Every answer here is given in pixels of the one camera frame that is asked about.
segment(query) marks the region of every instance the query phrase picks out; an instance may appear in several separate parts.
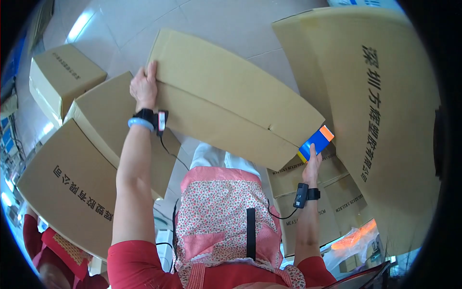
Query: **person in red shirt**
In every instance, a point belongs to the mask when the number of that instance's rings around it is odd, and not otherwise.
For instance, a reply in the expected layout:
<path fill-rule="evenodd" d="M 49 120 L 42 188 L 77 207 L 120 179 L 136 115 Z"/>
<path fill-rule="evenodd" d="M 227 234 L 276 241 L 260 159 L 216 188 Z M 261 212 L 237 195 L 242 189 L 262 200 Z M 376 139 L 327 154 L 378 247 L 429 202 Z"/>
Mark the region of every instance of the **person in red shirt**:
<path fill-rule="evenodd" d="M 154 61 L 146 71 L 140 68 L 130 84 L 136 99 L 134 118 L 139 119 L 128 122 L 117 170 L 108 251 L 111 287 L 321 288 L 334 283 L 319 250 L 317 200 L 306 201 L 299 214 L 294 265 L 280 270 L 279 214 L 274 206 L 268 209 L 255 166 L 204 143 L 196 149 L 180 186 L 174 266 L 171 272 L 162 270 L 155 245 L 150 179 L 154 123 L 144 117 L 155 109 L 156 72 Z M 310 152 L 303 180 L 309 188 L 317 188 L 322 157 L 316 156 L 314 145 Z"/>
<path fill-rule="evenodd" d="M 41 281 L 48 289 L 107 289 L 109 287 L 108 273 L 89 276 L 86 263 L 84 268 L 80 268 L 84 274 L 83 280 L 79 280 L 50 246 L 45 245 L 45 242 L 49 242 L 45 237 L 54 236 L 56 233 L 51 228 L 40 233 L 37 220 L 37 214 L 28 206 L 24 215 L 24 246 L 39 272 Z"/>

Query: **blue bangle bracelet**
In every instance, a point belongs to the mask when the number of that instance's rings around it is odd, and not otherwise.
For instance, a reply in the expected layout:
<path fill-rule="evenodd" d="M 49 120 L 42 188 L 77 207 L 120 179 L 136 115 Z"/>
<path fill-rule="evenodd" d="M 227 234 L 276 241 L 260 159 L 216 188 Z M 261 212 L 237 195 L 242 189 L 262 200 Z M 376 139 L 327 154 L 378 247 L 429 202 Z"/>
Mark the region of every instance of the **blue bangle bracelet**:
<path fill-rule="evenodd" d="M 145 119 L 142 119 L 142 118 L 139 118 L 139 117 L 132 117 L 131 119 L 128 120 L 128 127 L 129 128 L 131 128 L 132 125 L 134 125 L 134 124 L 142 125 L 145 128 L 149 129 L 151 132 L 154 131 L 154 126 L 152 125 L 152 123 L 150 123 L 149 121 L 147 121 Z"/>

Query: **floral apron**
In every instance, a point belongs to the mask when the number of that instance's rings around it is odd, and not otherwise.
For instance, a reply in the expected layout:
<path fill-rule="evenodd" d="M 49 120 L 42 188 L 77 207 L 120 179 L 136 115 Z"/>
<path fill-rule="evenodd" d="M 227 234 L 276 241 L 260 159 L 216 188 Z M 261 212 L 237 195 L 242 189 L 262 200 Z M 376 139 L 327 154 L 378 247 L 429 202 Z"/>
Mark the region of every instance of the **floral apron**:
<path fill-rule="evenodd" d="M 270 215 L 260 179 L 239 169 L 198 166 L 181 183 L 175 217 L 172 269 L 185 288 L 201 289 L 206 267 L 248 263 L 279 275 L 291 288 L 305 288 L 295 266 L 279 269 L 281 229 Z M 271 213 L 279 216 L 274 206 Z"/>

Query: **red shirt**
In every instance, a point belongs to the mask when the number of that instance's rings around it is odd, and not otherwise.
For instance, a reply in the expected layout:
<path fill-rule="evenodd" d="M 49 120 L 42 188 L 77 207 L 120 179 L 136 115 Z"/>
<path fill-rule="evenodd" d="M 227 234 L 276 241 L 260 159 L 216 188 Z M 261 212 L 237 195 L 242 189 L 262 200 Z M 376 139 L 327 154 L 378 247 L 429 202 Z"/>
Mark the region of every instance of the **red shirt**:
<path fill-rule="evenodd" d="M 42 250 L 42 233 L 38 231 L 37 220 L 31 215 L 24 215 L 24 227 L 23 227 L 24 246 L 26 247 L 27 253 L 30 258 L 33 259 Z M 44 263 L 50 263 L 56 266 L 64 274 L 66 279 L 69 281 L 69 285 L 74 284 L 74 273 L 71 269 L 56 255 L 50 248 L 46 247 L 43 250 L 42 256 L 38 262 L 38 268 Z M 76 289 L 107 289 L 109 284 L 106 279 L 100 275 L 87 276 L 83 281 L 79 281 Z"/>
<path fill-rule="evenodd" d="M 306 287 L 328 286 L 336 281 L 321 257 L 310 257 L 297 266 Z M 147 241 L 125 241 L 109 248 L 108 274 L 112 289 L 182 288 L 178 273 L 162 270 L 156 245 Z M 286 285 L 281 277 L 249 264 L 222 264 L 205 269 L 203 288 L 234 288 L 254 283 L 272 282 Z"/>

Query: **white tile floor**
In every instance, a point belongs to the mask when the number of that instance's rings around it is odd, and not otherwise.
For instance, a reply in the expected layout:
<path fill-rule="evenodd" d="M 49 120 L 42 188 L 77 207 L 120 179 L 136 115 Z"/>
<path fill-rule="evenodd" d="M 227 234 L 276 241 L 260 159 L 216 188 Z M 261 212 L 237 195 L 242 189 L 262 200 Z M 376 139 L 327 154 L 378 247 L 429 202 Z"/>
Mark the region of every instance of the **white tile floor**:
<path fill-rule="evenodd" d="M 327 6 L 326 0 L 56 0 L 43 45 L 50 49 L 73 43 L 111 78 L 128 70 L 134 74 L 145 65 L 158 30 L 168 27 L 247 58 L 298 93 L 271 23 L 322 6 Z M 18 76 L 19 115 L 23 116 L 18 131 L 25 139 L 26 153 L 48 123 L 29 93 L 30 58 L 22 57 Z M 178 157 L 190 165 L 199 142 L 176 136 L 182 143 Z M 166 216 L 171 216 L 171 203 L 180 195 L 185 173 L 177 161 L 165 200 L 155 206 Z M 263 189 L 269 189 L 265 180 Z"/>

